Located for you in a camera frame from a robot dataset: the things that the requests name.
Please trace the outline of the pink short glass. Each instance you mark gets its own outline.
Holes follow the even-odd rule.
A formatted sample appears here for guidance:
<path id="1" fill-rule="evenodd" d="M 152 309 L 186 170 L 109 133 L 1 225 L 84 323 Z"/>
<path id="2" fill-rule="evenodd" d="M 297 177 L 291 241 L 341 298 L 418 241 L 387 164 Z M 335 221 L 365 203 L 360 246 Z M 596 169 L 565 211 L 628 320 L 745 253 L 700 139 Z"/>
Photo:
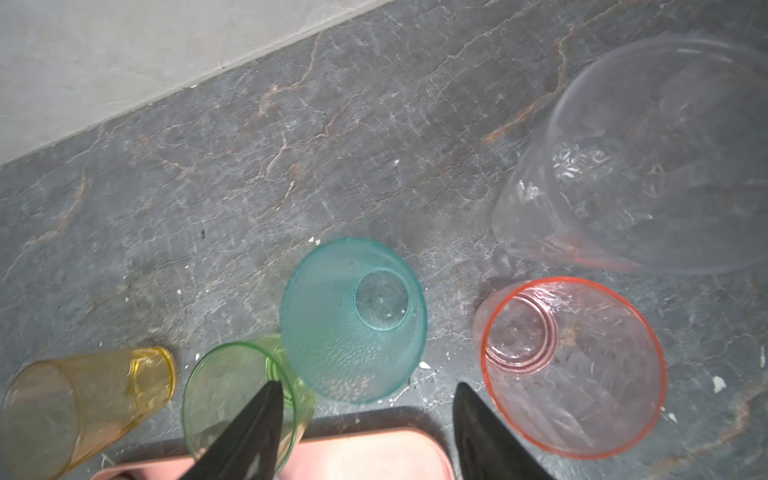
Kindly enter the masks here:
<path id="1" fill-rule="evenodd" d="M 484 383 L 507 424 L 533 445 L 593 460 L 622 453 L 658 421 L 667 366 L 628 300 L 575 277 L 518 282 L 477 307 Z"/>

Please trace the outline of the short yellow glass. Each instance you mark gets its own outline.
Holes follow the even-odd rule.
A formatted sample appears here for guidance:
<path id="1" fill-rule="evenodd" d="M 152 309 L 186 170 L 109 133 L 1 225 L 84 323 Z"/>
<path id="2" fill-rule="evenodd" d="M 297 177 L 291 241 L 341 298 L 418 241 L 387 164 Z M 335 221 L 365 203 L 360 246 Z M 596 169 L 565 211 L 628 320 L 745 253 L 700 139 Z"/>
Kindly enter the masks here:
<path id="1" fill-rule="evenodd" d="M 1 410 L 1 447 L 16 479 L 58 479 L 160 411 L 177 385 L 162 347 L 122 349 L 25 367 Z"/>

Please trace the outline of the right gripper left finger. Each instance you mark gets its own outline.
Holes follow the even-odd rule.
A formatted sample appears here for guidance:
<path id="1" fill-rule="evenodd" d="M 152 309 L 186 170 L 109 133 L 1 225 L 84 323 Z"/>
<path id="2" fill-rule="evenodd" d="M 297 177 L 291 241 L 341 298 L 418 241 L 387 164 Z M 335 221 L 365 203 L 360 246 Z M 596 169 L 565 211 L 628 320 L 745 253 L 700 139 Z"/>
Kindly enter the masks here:
<path id="1" fill-rule="evenodd" d="M 266 382 L 181 480 L 273 479 L 283 409 L 281 382 Z"/>

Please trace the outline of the teal dimpled cup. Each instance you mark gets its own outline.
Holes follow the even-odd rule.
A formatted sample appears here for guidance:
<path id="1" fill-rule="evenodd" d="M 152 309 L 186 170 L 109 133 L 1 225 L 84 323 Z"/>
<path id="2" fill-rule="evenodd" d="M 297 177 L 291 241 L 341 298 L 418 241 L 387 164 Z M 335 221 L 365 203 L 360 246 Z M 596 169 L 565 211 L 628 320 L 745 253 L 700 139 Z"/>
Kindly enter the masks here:
<path id="1" fill-rule="evenodd" d="M 315 248 L 294 271 L 280 308 L 282 343 L 296 374 L 323 397 L 385 398 L 424 352 L 428 313 L 413 270 L 364 238 Z"/>

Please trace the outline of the short green glass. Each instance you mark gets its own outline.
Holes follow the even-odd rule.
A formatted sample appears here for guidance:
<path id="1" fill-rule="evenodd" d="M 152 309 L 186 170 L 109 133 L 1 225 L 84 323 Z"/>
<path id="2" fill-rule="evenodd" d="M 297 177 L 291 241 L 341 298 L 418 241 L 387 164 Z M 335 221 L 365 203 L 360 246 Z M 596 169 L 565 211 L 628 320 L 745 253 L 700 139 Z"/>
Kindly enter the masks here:
<path id="1" fill-rule="evenodd" d="M 206 353 L 187 382 L 181 410 L 184 441 L 200 459 L 269 381 L 283 387 L 281 471 L 312 420 L 316 396 L 290 366 L 278 334 L 222 344 Z"/>

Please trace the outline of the pink plastic tray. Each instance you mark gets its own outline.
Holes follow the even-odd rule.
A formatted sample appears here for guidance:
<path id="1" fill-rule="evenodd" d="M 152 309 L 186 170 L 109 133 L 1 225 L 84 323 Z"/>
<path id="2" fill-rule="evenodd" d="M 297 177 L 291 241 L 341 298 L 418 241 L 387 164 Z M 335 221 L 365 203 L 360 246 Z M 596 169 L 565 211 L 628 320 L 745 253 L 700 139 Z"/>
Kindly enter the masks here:
<path id="1" fill-rule="evenodd" d="M 198 461 L 175 457 L 107 467 L 96 479 L 182 479 L 203 471 L 230 479 L 227 469 L 243 465 L 245 448 L 216 447 Z M 401 428 L 310 439 L 294 446 L 278 479 L 453 479 L 443 448 L 421 430 Z"/>

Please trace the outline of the clear glass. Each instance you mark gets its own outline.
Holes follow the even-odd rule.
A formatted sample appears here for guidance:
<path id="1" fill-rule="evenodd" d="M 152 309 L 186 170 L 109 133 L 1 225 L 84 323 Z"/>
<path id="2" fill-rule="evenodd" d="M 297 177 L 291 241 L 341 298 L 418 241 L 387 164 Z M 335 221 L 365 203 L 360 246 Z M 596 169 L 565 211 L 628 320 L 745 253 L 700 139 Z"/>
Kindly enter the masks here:
<path id="1" fill-rule="evenodd" d="M 491 214 L 511 254 L 598 269 L 767 257 L 767 57 L 663 35 L 600 57 L 538 127 Z"/>

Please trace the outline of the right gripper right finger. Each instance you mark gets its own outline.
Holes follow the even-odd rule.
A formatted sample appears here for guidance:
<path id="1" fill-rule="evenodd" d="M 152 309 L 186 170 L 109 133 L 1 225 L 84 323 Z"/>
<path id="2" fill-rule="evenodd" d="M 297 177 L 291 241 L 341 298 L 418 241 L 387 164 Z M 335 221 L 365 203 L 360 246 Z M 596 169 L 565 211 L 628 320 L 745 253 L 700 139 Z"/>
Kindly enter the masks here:
<path id="1" fill-rule="evenodd" d="M 452 418 L 464 479 L 554 479 L 465 382 L 457 385 Z"/>

